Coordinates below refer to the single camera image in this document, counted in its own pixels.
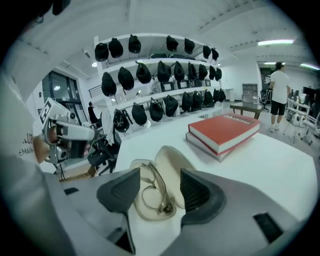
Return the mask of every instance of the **ceiling light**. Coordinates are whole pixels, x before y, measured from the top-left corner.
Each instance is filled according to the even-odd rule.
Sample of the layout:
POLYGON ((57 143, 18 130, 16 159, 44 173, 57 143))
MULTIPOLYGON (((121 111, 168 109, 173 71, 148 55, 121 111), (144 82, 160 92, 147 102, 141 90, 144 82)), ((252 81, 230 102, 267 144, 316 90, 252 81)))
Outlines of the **ceiling light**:
POLYGON ((264 65, 276 65, 275 62, 265 62, 264 65))
POLYGON ((258 42, 258 46, 267 46, 267 45, 276 45, 276 44, 292 44, 294 41, 295 40, 292 40, 292 39, 260 41, 258 42))
POLYGON ((320 70, 320 67, 314 66, 314 65, 310 65, 310 64, 306 64, 306 63, 302 63, 300 64, 301 67, 305 67, 305 68, 309 68, 309 69, 314 69, 314 70, 320 70))

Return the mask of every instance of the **machine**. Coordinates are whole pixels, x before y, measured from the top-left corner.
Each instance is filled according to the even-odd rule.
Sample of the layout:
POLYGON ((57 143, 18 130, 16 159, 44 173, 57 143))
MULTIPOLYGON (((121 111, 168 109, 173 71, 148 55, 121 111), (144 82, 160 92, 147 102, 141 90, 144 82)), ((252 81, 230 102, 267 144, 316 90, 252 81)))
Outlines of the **machine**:
MULTIPOLYGON (((76 125, 72 114, 52 99, 40 118, 51 163, 80 157, 97 136, 76 125), (55 143, 48 140, 53 125, 55 143)), ((47 255, 138 255, 128 211, 140 189, 139 168, 60 183, 22 159, 8 157, 1 163, 4 168, 14 165, 2 180, 10 213, 47 255), (17 183, 23 186, 12 189, 17 183)), ((210 173, 181 169, 180 191, 186 212, 181 233, 162 256, 276 255, 303 226, 255 187, 210 173)), ((153 248, 149 255, 154 255, 153 248)))

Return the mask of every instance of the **white table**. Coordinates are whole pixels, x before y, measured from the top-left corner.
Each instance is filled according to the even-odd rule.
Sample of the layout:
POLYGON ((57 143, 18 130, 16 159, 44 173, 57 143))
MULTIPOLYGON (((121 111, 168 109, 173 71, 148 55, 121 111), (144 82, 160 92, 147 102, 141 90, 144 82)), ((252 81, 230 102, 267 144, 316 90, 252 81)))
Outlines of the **white table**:
MULTIPOLYGON (((199 170, 250 184, 298 220, 307 218, 317 201, 318 185, 311 156, 281 141, 257 133, 236 148, 222 163, 185 141, 188 124, 199 121, 191 116, 161 129, 124 140, 114 172, 128 169, 135 159, 154 160, 163 145, 175 147, 199 170)), ((185 210, 159 222, 142 220, 134 206, 129 209, 132 239, 137 256, 161 254, 180 234, 185 210)))

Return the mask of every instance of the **man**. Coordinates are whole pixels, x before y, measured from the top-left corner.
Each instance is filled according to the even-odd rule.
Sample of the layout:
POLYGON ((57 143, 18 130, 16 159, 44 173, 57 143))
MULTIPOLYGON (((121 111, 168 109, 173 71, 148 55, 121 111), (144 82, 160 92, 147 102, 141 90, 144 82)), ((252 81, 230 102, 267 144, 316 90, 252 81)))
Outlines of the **man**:
POLYGON ((94 112, 94 106, 92 105, 92 102, 89 102, 89 107, 88 107, 88 112, 89 112, 89 118, 91 121, 91 124, 96 124, 99 122, 98 118, 96 117, 96 114, 94 112))
POLYGON ((269 89, 273 89, 271 103, 271 126, 270 132, 278 131, 281 119, 286 110, 287 97, 290 93, 289 77, 284 73, 285 66, 282 62, 275 64, 276 72, 271 74, 271 83, 269 89))

